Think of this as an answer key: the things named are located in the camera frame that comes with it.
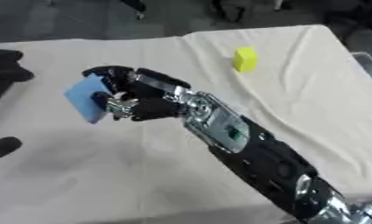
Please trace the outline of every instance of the robotic arm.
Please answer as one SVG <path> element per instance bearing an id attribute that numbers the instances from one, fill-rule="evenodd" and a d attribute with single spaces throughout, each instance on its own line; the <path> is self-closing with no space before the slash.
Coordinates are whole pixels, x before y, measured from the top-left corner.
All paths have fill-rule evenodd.
<path id="1" fill-rule="evenodd" d="M 112 93 L 97 92 L 92 99 L 115 120 L 180 118 L 233 173 L 298 221 L 372 223 L 371 204 L 348 204 L 288 144 L 213 95 L 194 92 L 182 80 L 145 68 L 103 66 L 83 72 L 90 74 L 101 76 Z"/>

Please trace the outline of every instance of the black object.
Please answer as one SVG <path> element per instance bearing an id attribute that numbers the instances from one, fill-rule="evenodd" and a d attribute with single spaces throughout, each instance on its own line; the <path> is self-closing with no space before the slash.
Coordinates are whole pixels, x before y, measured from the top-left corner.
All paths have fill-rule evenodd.
<path id="1" fill-rule="evenodd" d="M 283 1 L 281 3 L 281 7 L 280 7 L 279 10 L 285 10 L 285 11 L 293 10 L 293 3 L 292 3 L 292 1 Z"/>
<path id="2" fill-rule="evenodd" d="M 140 0 L 119 0 L 134 10 L 144 13 L 146 11 L 146 5 Z"/>
<path id="3" fill-rule="evenodd" d="M 180 104 L 159 98 L 142 98 L 133 108 L 131 120 L 134 122 L 179 116 Z"/>
<path id="4" fill-rule="evenodd" d="M 218 17 L 229 21 L 238 23 L 242 20 L 246 7 L 235 4 L 225 4 L 222 0 L 212 0 L 211 7 L 217 13 Z"/>
<path id="5" fill-rule="evenodd" d="M 0 158 L 9 155 L 19 149 L 22 142 L 14 136 L 7 136 L 0 139 Z"/>
<path id="6" fill-rule="evenodd" d="M 340 37 L 342 43 L 346 44 L 347 40 L 355 31 L 361 28 L 372 30 L 372 0 L 361 0 L 351 11 L 329 11 L 325 15 L 326 24 L 337 19 L 345 19 L 354 23 Z"/>
<path id="7" fill-rule="evenodd" d="M 95 92 L 91 95 L 91 99 L 97 104 L 97 106 L 102 110 L 107 110 L 107 101 L 112 98 L 111 94 L 105 92 Z"/>
<path id="8" fill-rule="evenodd" d="M 316 169 L 288 144 L 278 141 L 269 131 L 242 116 L 249 125 L 249 142 L 239 153 L 217 147 L 209 150 L 232 172 L 256 188 L 275 205 L 300 220 L 316 215 L 326 206 L 330 186 L 318 177 Z M 296 200 L 296 187 L 301 176 L 312 179 L 307 194 Z"/>
<path id="9" fill-rule="evenodd" d="M 23 54 L 18 51 L 0 50 L 0 97 L 16 81 L 28 81 L 33 73 L 22 68 L 18 61 Z"/>

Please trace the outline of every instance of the black robotic finger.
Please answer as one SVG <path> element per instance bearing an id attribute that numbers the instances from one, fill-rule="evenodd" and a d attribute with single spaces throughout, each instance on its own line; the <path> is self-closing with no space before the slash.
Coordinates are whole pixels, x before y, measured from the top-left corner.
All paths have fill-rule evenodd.
<path id="1" fill-rule="evenodd" d="M 120 100 L 125 102 L 136 98 L 137 96 L 134 93 L 125 93 L 120 97 Z"/>
<path id="2" fill-rule="evenodd" d="M 97 76 L 119 76 L 119 78 L 123 78 L 123 76 L 126 76 L 133 70 L 134 69 L 129 66 L 95 66 L 83 71 L 82 75 L 88 77 L 90 74 L 95 74 Z"/>
<path id="3" fill-rule="evenodd" d="M 129 89 L 126 91 L 124 98 L 130 98 L 133 96 L 136 99 L 144 98 L 162 98 L 165 95 L 165 91 L 150 85 L 144 84 L 143 82 L 135 81 L 129 85 Z"/>
<path id="4" fill-rule="evenodd" d="M 95 92 L 91 95 L 91 99 L 97 104 L 102 110 L 107 110 L 107 102 L 109 98 L 112 98 L 111 94 L 105 92 Z"/>
<path id="5" fill-rule="evenodd" d="M 127 92 L 129 90 L 128 75 L 134 69 L 126 66 L 97 66 L 82 72 L 88 77 L 95 74 L 102 77 L 102 83 L 112 94 Z"/>
<path id="6" fill-rule="evenodd" d="M 176 117 L 179 115 L 181 105 L 175 102 L 166 101 L 159 98 L 141 99 L 132 109 L 132 121 L 141 122 L 166 117 Z"/>
<path id="7" fill-rule="evenodd" d="M 138 68 L 136 70 L 136 74 L 142 74 L 142 75 L 145 75 L 145 76 L 149 76 L 157 81 L 162 81 L 164 83 L 167 83 L 167 84 L 171 84 L 173 86 L 181 86 L 183 88 L 191 88 L 191 85 L 185 81 L 182 81 L 182 80 L 179 80 L 179 79 L 175 79 L 167 74 L 164 74 L 164 73 L 159 73 L 159 72 L 156 72 L 156 71 L 152 71 L 150 69 L 147 69 L 147 68 Z"/>

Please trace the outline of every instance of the table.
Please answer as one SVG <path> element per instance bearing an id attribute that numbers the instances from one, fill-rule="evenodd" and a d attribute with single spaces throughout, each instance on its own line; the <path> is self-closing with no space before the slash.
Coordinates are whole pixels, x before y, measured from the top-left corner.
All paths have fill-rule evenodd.
<path id="1" fill-rule="evenodd" d="M 254 46 L 255 71 L 230 65 Z M 37 77 L 0 100 L 0 223 L 278 223 L 289 217 L 223 167 L 176 119 L 97 125 L 63 97 L 81 71 L 147 67 L 245 114 L 350 199 L 372 198 L 372 80 L 325 27 L 196 32 L 143 40 L 0 44 Z"/>

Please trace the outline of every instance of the blue block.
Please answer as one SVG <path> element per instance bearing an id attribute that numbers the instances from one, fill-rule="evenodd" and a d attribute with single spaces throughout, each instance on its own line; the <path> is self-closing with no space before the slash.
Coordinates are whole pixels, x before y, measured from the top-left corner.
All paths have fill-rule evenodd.
<path id="1" fill-rule="evenodd" d="M 102 84 L 100 77 L 90 74 L 87 78 L 68 89 L 64 96 L 87 122 L 97 123 L 106 115 L 106 112 L 99 108 L 91 99 L 92 94 L 97 91 L 111 94 L 105 85 Z"/>

